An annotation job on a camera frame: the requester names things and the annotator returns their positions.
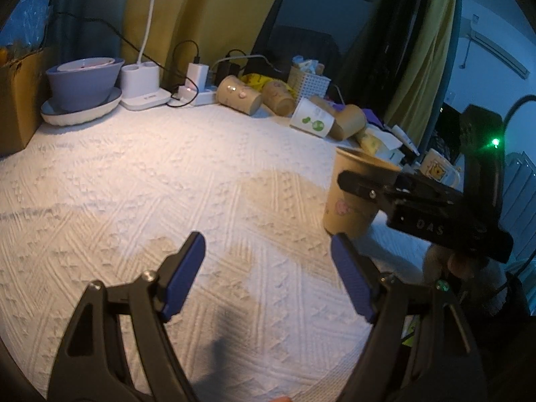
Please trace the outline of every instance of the power strip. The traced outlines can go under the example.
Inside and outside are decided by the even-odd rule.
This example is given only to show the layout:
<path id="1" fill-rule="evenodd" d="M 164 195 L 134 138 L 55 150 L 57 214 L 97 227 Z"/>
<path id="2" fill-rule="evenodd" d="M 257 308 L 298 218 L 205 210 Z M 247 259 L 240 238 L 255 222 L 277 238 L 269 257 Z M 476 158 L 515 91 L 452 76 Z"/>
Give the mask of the power strip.
<path id="1" fill-rule="evenodd" d="M 197 98 L 189 104 L 189 106 L 207 106 L 208 104 L 216 104 L 218 101 L 216 100 L 216 86 L 209 86 L 206 88 L 203 92 L 200 92 L 199 95 L 197 95 Z M 186 86 L 179 87 L 179 94 L 178 97 L 180 99 L 173 99 L 172 100 L 172 106 L 180 106 L 181 104 L 186 104 L 194 98 L 196 92 L 195 90 L 192 90 Z"/>

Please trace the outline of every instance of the bowl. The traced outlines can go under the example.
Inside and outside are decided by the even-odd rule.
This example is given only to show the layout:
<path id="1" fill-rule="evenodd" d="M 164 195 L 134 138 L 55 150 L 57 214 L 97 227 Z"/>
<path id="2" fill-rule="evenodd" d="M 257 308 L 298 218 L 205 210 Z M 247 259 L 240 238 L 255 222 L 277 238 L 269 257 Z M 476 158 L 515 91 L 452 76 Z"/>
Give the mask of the bowl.
<path id="1" fill-rule="evenodd" d="M 86 69 L 95 69 L 101 66 L 111 65 L 115 59 L 111 57 L 92 57 L 90 59 L 75 60 L 58 66 L 58 71 L 81 71 Z"/>
<path id="2" fill-rule="evenodd" d="M 66 112 L 92 109 L 105 103 L 114 88 L 124 65 L 123 59 L 113 63 L 58 71 L 58 66 L 47 71 L 55 103 Z"/>

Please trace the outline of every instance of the gray bowl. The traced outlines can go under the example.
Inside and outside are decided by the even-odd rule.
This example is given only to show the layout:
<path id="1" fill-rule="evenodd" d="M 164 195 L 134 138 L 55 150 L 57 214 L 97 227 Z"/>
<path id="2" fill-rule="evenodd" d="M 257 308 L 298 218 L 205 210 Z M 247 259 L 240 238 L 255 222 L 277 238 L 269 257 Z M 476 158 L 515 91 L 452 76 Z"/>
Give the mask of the gray bowl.
<path id="1" fill-rule="evenodd" d="M 110 96 L 124 65 L 123 59 L 115 59 L 110 65 L 84 68 L 80 71 L 47 71 L 48 81 L 55 103 L 66 112 L 79 112 L 98 107 Z"/>

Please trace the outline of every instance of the blue gripper pad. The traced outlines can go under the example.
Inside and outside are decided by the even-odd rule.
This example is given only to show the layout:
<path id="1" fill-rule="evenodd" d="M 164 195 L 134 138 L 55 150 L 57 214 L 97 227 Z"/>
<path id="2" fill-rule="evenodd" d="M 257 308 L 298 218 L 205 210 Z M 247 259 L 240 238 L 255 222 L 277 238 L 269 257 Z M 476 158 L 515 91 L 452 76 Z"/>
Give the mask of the blue gripper pad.
<path id="1" fill-rule="evenodd" d="M 360 256 L 345 234 L 331 240 L 331 258 L 352 301 L 355 312 L 374 323 L 377 310 L 374 299 L 380 291 L 380 272 L 368 257 Z"/>
<path id="2" fill-rule="evenodd" d="M 202 234 L 197 233 L 189 248 L 186 249 L 186 254 L 173 274 L 170 283 L 168 283 L 165 306 L 161 313 L 166 322 L 181 312 L 205 258 L 205 251 L 205 238 Z"/>

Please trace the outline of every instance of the mug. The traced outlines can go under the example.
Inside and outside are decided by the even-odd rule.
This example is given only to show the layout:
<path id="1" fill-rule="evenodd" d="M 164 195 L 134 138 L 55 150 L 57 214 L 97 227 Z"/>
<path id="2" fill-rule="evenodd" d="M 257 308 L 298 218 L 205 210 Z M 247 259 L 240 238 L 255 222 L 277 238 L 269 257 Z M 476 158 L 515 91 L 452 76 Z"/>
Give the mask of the mug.
<path id="1" fill-rule="evenodd" d="M 342 171 L 352 171 L 383 185 L 394 184 L 401 168 L 365 153 L 361 149 L 337 148 L 331 187 L 323 224 L 330 234 L 346 233 L 357 239 L 366 233 L 379 207 L 374 202 L 343 192 L 337 183 Z"/>
<path id="2" fill-rule="evenodd" d="M 451 188 L 456 188 L 462 181 L 458 170 L 433 148 L 424 157 L 419 171 L 424 176 Z"/>

